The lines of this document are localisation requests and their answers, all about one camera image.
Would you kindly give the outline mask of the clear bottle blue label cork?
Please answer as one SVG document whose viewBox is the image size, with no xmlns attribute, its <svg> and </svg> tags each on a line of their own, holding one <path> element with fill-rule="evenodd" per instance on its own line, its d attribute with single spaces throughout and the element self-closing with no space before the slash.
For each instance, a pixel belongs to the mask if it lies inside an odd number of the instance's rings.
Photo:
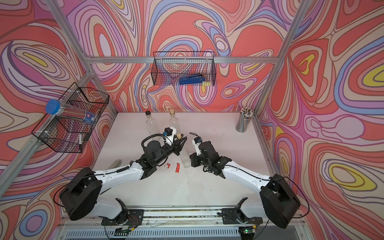
<svg viewBox="0 0 384 240">
<path fill-rule="evenodd" d="M 176 140 L 175 140 L 175 145 L 176 145 L 176 149 L 177 149 L 177 137 L 178 136 L 182 136 L 184 137 L 183 134 L 177 134 L 176 135 Z M 189 155 L 189 150 L 188 150 L 188 144 L 187 142 L 185 143 L 184 145 L 184 149 L 183 151 L 180 153 L 180 157 L 181 157 L 181 160 L 182 160 L 182 163 L 184 165 L 184 168 L 189 168 L 191 167 L 191 159 L 190 159 L 190 155 Z"/>
</svg>

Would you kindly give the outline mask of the clear bottle red label cork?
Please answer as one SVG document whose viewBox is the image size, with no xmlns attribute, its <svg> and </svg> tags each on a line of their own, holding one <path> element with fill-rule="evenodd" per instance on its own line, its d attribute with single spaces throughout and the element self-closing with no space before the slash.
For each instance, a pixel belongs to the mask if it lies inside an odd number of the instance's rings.
<svg viewBox="0 0 384 240">
<path fill-rule="evenodd" d="M 176 113 L 173 109 L 170 109 L 169 125 L 170 127 L 174 127 L 176 129 L 177 134 L 181 134 L 180 121 L 176 117 Z"/>
</svg>

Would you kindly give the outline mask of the clear bottle with black cap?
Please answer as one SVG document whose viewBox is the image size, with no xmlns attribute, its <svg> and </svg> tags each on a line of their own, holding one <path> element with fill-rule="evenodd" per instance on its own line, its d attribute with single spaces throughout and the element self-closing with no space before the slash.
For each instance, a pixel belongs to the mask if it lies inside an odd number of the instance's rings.
<svg viewBox="0 0 384 240">
<path fill-rule="evenodd" d="M 147 117 L 146 127 L 150 136 L 154 134 L 159 134 L 160 131 L 159 131 L 157 121 L 152 117 L 151 111 L 146 111 L 145 114 Z"/>
</svg>

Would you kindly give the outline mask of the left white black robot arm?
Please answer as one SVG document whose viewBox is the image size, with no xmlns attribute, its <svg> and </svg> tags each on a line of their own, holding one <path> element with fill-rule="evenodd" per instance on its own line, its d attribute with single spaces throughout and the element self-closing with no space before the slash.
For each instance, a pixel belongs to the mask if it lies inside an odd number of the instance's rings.
<svg viewBox="0 0 384 240">
<path fill-rule="evenodd" d="M 180 154 L 187 137 L 170 139 L 163 136 L 163 140 L 164 145 L 158 141 L 142 145 L 144 154 L 129 165 L 106 171 L 82 169 L 59 194 L 70 220 L 102 217 L 117 225 L 125 224 L 130 218 L 127 206 L 119 198 L 109 200 L 104 193 L 124 183 L 144 180 L 151 176 L 171 154 Z"/>
</svg>

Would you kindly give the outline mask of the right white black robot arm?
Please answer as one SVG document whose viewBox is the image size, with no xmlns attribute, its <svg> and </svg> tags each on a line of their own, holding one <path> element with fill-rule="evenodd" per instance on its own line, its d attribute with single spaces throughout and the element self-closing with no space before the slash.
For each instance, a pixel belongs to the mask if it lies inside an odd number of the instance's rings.
<svg viewBox="0 0 384 240">
<path fill-rule="evenodd" d="M 277 227 L 287 228 L 301 202 L 283 176 L 270 177 L 243 168 L 230 158 L 220 156 L 210 141 L 192 142 L 196 151 L 190 155 L 192 167 L 203 166 L 204 172 L 234 181 L 259 194 L 266 217 Z"/>
</svg>

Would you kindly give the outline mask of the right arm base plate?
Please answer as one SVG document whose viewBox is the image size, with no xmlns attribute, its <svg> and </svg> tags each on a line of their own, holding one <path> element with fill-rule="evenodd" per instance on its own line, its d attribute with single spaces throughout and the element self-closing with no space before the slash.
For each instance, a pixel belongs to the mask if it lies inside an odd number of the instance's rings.
<svg viewBox="0 0 384 240">
<path fill-rule="evenodd" d="M 240 209 L 236 208 L 223 208 L 217 215 L 222 218 L 224 225 L 252 224 L 259 226 L 263 223 L 263 218 L 248 218 Z"/>
</svg>

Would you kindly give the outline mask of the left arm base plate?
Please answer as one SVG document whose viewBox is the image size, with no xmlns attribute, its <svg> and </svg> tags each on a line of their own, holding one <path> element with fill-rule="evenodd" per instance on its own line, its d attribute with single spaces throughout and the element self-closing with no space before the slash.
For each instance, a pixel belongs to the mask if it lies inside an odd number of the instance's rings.
<svg viewBox="0 0 384 240">
<path fill-rule="evenodd" d="M 143 222 L 144 212 L 145 211 L 142 209 L 123 210 L 113 220 L 110 220 L 108 218 L 103 218 L 102 226 L 137 227 L 137 226 L 140 226 Z"/>
</svg>

